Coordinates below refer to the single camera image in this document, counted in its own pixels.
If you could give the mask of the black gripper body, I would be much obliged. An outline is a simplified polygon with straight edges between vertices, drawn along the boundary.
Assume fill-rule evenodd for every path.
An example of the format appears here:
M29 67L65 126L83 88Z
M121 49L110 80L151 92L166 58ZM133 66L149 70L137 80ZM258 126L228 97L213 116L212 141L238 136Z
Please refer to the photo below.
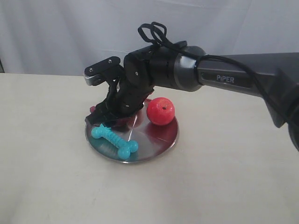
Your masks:
M102 61L102 81L109 84L102 102L103 117L129 117L143 107L155 86L174 89L176 53L165 47L149 46L120 59L112 56Z

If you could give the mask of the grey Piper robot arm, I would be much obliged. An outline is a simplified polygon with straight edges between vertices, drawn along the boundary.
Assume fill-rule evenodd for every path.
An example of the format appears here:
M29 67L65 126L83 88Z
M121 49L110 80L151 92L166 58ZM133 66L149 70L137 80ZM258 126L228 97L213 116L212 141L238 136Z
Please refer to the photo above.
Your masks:
M108 83L106 98L85 121L112 123L142 109L155 86L193 92L202 86L261 97L276 127L288 124L299 145L299 55L293 53L212 56L185 41L175 49L150 45L87 67L89 86Z

